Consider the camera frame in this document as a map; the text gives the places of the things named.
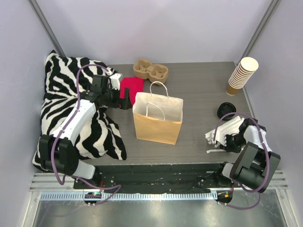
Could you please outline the single white straw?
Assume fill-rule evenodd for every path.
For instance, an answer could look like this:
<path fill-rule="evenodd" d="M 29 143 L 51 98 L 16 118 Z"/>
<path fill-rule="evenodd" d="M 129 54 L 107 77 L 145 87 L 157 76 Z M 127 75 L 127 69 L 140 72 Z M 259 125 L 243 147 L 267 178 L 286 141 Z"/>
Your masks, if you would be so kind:
<path fill-rule="evenodd" d="M 225 152 L 225 150 L 224 149 L 210 149 L 210 150 L 206 151 L 207 154 L 214 153 L 214 152 Z"/>

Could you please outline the brown paper bag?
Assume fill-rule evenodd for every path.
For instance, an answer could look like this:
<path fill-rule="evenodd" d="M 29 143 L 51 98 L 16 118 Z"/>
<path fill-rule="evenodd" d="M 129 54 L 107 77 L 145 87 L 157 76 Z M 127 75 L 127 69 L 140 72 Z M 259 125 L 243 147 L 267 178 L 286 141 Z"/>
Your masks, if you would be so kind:
<path fill-rule="evenodd" d="M 133 105 L 136 138 L 175 145 L 183 122 L 183 99 L 169 96 L 160 81 L 152 82 L 165 88 L 166 95 L 138 92 Z"/>

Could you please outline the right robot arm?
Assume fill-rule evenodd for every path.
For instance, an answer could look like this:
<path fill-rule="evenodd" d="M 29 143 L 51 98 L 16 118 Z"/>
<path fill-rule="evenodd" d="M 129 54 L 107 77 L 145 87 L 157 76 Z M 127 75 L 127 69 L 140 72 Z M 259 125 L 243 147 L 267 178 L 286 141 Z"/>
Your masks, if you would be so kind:
<path fill-rule="evenodd" d="M 239 156 L 234 164 L 223 163 L 223 169 L 214 174 L 215 184 L 224 187 L 233 180 L 253 192 L 263 193 L 281 160 L 267 144 L 266 128 L 255 119 L 246 118 L 238 133 L 226 135 L 224 149 Z"/>

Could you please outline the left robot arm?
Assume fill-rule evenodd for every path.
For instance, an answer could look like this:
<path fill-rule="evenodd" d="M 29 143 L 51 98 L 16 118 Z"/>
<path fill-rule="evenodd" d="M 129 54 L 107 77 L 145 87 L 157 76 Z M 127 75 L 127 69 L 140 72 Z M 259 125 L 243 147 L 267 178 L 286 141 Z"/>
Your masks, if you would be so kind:
<path fill-rule="evenodd" d="M 95 75 L 88 91 L 80 93 L 75 107 L 67 119 L 51 135 L 42 135 L 39 140 L 41 167 L 68 176 L 84 178 L 84 183 L 91 189 L 100 185 L 101 177 L 96 174 L 93 165 L 81 161 L 76 152 L 76 139 L 85 124 L 92 119 L 102 106 L 130 109 L 129 89 L 125 88 L 124 98 L 120 98 L 121 73 L 112 76 Z"/>

